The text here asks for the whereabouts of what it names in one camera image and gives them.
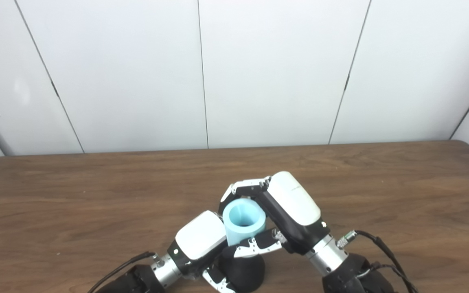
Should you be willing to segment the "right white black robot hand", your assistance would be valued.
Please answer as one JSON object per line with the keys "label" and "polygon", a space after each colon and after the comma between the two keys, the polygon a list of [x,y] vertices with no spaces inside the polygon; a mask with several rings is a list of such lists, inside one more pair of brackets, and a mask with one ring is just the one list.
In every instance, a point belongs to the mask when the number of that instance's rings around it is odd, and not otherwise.
{"label": "right white black robot hand", "polygon": [[242,241],[255,253],[285,248],[290,254],[311,257],[327,243],[331,230],[324,223],[320,208],[288,171],[229,185],[218,211],[223,213],[228,204],[242,197],[255,202],[276,225]]}

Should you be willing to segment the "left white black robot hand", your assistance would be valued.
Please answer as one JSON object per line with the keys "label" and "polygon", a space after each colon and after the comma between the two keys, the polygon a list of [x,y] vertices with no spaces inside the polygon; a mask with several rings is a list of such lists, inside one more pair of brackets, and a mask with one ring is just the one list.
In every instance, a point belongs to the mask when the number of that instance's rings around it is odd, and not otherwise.
{"label": "left white black robot hand", "polygon": [[168,247],[163,258],[166,263],[158,269],[161,284],[169,286],[180,278],[204,278],[220,293],[236,292],[218,265],[226,247],[223,220],[215,212],[203,211],[177,232]]}

